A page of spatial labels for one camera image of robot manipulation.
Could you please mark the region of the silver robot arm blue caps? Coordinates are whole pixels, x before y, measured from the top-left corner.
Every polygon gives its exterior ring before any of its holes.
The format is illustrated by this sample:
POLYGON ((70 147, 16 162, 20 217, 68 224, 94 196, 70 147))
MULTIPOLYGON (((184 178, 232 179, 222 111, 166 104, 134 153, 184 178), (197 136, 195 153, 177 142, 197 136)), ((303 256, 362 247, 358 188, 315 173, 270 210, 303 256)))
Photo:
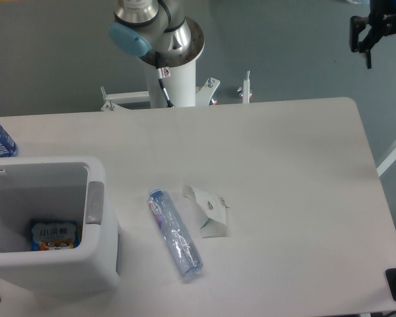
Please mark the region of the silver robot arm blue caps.
MULTIPOLYGON (((349 47, 371 69, 372 48, 394 34, 396 1, 370 1, 368 16, 350 18, 349 47)), ((109 35, 125 53, 155 68, 189 63, 205 41, 201 27, 185 15, 183 1, 116 1, 109 35)))

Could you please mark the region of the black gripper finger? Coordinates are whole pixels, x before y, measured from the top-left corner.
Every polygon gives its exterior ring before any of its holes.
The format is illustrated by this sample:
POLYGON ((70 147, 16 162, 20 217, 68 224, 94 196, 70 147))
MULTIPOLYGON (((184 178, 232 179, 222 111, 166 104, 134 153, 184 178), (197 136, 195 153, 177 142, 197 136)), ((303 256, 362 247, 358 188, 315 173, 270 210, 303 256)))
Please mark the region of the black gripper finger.
POLYGON ((360 42, 360 33, 369 25, 368 17, 352 16, 350 18, 350 50, 351 52, 368 52, 369 49, 360 42))
POLYGON ((360 53, 363 53, 365 55, 366 67, 368 69, 372 68, 371 50, 385 36, 386 31, 386 27, 382 27, 379 29, 371 28, 363 41, 358 43, 360 53))

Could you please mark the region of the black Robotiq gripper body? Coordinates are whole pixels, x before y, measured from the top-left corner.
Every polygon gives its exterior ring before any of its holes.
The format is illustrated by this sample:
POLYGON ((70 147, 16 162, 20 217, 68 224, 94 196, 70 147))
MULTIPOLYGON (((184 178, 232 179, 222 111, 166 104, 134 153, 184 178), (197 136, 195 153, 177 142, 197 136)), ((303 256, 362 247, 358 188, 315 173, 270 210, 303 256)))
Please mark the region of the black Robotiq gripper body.
POLYGON ((396 0, 370 1, 369 25, 374 31, 396 34, 396 0))

